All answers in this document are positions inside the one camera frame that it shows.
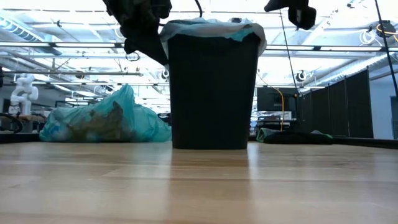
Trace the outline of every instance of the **wire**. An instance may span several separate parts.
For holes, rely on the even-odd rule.
[[[280,14],[280,21],[282,21],[282,29],[283,29],[283,31],[284,31],[284,37],[285,37],[285,44],[286,44],[287,56],[288,56],[288,58],[289,58],[289,63],[290,63],[290,70],[292,71],[292,78],[293,78],[293,82],[294,82],[294,87],[296,88],[296,92],[297,92],[297,96],[298,96],[298,95],[299,95],[299,89],[297,88],[296,79],[294,78],[292,59],[290,58],[289,45],[287,44],[287,38],[286,38],[286,31],[285,31],[284,19],[282,18],[282,11],[281,11],[280,9],[279,9],[279,14]]]
[[[141,56],[137,52],[133,52],[132,54],[136,54],[137,58],[131,59],[131,57],[128,54],[126,54],[126,59],[129,62],[136,62],[136,61],[138,61],[141,58]]]
[[[19,133],[20,131],[22,131],[22,129],[24,128],[24,125],[22,124],[22,122],[19,121],[16,117],[14,117],[14,116],[12,116],[12,115],[9,115],[9,114],[6,114],[6,113],[0,113],[0,116],[5,117],[5,118],[8,118],[8,119],[11,120],[12,123],[17,124],[17,128],[14,129],[14,130],[2,128],[2,127],[0,126],[0,131],[12,131],[12,132],[14,132],[14,134],[17,134],[17,133]]]
[[[383,31],[380,29],[380,24],[376,26],[376,29],[377,29],[379,32],[382,32],[382,33],[385,33],[385,34],[390,34],[390,35],[396,35],[396,34],[398,34],[398,32],[387,32],[387,31],[384,31],[384,32],[383,32]]]
[[[285,121],[285,100],[284,100],[284,95],[283,95],[283,93],[280,90],[278,90],[277,88],[275,88],[275,87],[271,86],[270,84],[266,83],[266,81],[264,81],[261,78],[261,76],[258,74],[258,72],[257,72],[257,76],[261,79],[261,81],[264,84],[266,84],[267,86],[269,86],[269,87],[273,88],[274,90],[276,90],[280,94],[280,97],[282,98],[282,121],[280,122],[280,131],[283,131],[284,130],[284,121]]]
[[[196,2],[197,6],[198,6],[198,9],[199,9],[199,17],[201,18],[202,15],[203,15],[203,10],[201,9],[199,0],[195,0],[195,2]]]
[[[379,3],[378,3],[377,0],[374,0],[374,3],[376,4],[377,15],[379,17],[379,25],[382,25],[382,19],[381,19],[381,13],[380,13],[380,9],[379,9]],[[378,27],[381,27],[381,33],[382,34],[386,34],[385,30],[384,30],[384,26],[376,26],[377,29],[378,29]],[[398,97],[397,80],[396,80],[396,75],[394,73],[394,69],[392,67],[390,51],[389,51],[388,43],[387,43],[387,37],[386,37],[386,35],[382,35],[382,37],[383,37],[383,41],[384,41],[384,46],[386,47],[387,60],[388,60],[388,64],[389,64],[390,71],[391,71],[392,82],[394,83],[394,90],[395,90],[395,93],[396,93],[396,97]]]

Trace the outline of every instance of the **black trash can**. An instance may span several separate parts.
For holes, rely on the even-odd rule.
[[[174,148],[247,148],[260,41],[169,39]]]

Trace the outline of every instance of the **white robot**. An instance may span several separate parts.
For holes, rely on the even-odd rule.
[[[11,93],[11,105],[8,109],[9,114],[18,114],[18,112],[21,112],[21,115],[30,114],[31,100],[37,100],[39,97],[39,90],[32,85],[34,80],[35,77],[32,74],[22,74],[17,79],[17,86]],[[22,111],[20,111],[19,103],[22,103]]]

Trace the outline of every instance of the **table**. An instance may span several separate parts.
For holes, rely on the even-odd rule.
[[[398,223],[398,151],[0,145],[0,223]]]
[[[19,115],[18,120],[24,124],[21,133],[32,133],[32,131],[34,130],[34,123],[44,124],[46,119],[36,115]],[[9,118],[0,117],[0,124],[6,126],[10,125],[10,123],[11,120]]]

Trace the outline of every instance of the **trash bag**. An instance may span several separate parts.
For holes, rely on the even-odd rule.
[[[56,108],[40,132],[47,142],[164,142],[171,136],[155,112],[134,102],[129,85],[94,105]]]

